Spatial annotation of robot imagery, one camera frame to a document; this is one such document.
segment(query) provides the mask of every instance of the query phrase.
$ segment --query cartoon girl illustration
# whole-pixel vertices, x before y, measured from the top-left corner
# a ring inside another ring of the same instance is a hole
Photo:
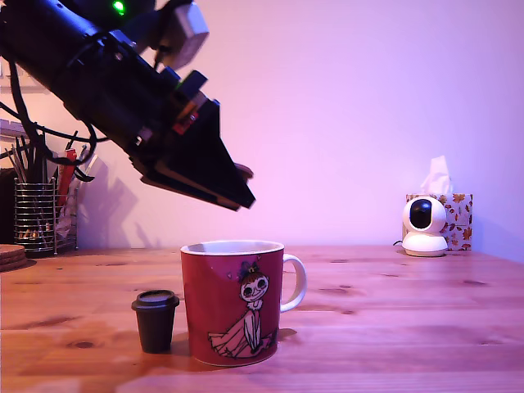
[[[260,338],[260,308],[262,296],[268,290],[269,278],[262,274],[256,262],[242,262],[238,274],[240,297],[248,310],[225,333],[209,333],[213,349],[230,358],[250,358],[274,343],[275,333]]]

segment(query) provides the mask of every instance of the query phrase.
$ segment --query red mug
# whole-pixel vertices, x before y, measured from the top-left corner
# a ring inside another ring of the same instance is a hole
[[[302,262],[275,242],[204,242],[183,247],[181,254],[191,355],[216,366],[272,356],[280,313],[297,307],[305,295]],[[295,267],[296,288],[281,304],[287,261]]]

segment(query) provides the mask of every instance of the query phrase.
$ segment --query security camera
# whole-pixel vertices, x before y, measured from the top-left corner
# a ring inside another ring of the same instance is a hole
[[[448,244],[440,231],[445,225],[444,206],[430,196],[412,199],[402,214],[408,234],[402,241],[406,254],[414,256],[442,256]]]

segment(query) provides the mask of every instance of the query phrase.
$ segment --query wire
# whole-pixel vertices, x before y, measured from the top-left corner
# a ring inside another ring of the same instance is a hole
[[[11,115],[11,116],[17,118],[18,120],[20,120],[20,115],[18,115],[18,113],[16,113],[14,110],[12,110],[9,106],[4,104],[3,102],[0,102],[0,109],[3,109],[9,115]],[[34,125],[40,131],[43,131],[44,133],[48,133],[50,135],[54,135],[54,136],[59,137],[59,138],[66,138],[66,139],[69,139],[69,140],[72,140],[72,141],[76,141],[76,142],[89,142],[90,141],[90,139],[88,139],[88,138],[74,137],[74,136],[69,135],[67,133],[59,133],[58,131],[55,131],[55,130],[43,127],[42,125],[39,125],[36,122],[34,122]],[[105,142],[105,141],[109,141],[109,140],[110,139],[108,137],[104,137],[104,138],[98,138],[97,142]]]
[[[22,97],[22,91],[20,89],[20,81],[18,80],[18,70],[16,69],[16,63],[13,60],[9,60],[9,71],[11,72],[11,92],[13,101],[15,102],[16,110],[18,111],[18,119],[24,127],[25,133],[35,144],[35,146],[41,151],[41,153],[51,162],[59,165],[73,165],[78,166],[87,162],[95,152],[97,146],[97,134],[93,126],[90,123],[83,121],[89,131],[89,151],[88,154],[82,160],[70,160],[65,157],[55,157],[49,147],[43,141],[42,135],[37,133],[37,125],[29,118],[29,113],[25,107],[24,98]]]

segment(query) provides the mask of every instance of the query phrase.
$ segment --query green led light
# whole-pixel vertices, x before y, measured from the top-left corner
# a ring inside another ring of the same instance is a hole
[[[125,7],[122,2],[113,2],[113,8],[115,8],[116,11],[121,15],[125,13]]]

